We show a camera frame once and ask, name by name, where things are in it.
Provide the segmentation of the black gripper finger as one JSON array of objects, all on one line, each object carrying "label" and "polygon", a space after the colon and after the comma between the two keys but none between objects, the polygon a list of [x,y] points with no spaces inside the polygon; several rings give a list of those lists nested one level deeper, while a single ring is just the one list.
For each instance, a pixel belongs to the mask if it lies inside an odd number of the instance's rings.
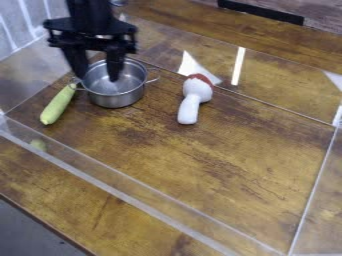
[{"label": "black gripper finger", "polygon": [[119,79],[124,66],[124,56],[126,51],[120,46],[111,46],[107,48],[107,73],[111,82],[115,82]]},{"label": "black gripper finger", "polygon": [[88,58],[86,49],[83,47],[64,47],[62,51],[64,53],[64,57],[74,74],[79,79],[82,79],[88,71]]}]

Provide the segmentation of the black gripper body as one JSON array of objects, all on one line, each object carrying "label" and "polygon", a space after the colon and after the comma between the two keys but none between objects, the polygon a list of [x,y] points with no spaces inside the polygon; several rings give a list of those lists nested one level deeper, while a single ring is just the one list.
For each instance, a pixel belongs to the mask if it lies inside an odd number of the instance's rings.
[{"label": "black gripper body", "polygon": [[76,30],[70,18],[47,19],[43,27],[48,30],[47,41],[51,47],[106,51],[111,45],[118,44],[127,53],[135,54],[138,51],[138,27],[116,18],[96,32]]}]

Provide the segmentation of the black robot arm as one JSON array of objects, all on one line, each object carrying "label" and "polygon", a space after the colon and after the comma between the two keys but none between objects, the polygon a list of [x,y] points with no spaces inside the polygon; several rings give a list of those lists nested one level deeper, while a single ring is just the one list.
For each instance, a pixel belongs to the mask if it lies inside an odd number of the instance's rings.
[{"label": "black robot arm", "polygon": [[110,0],[66,0],[70,16],[47,19],[51,47],[59,48],[79,79],[90,70],[87,51],[106,53],[110,81],[119,80],[127,54],[135,54],[138,27],[120,21]]}]

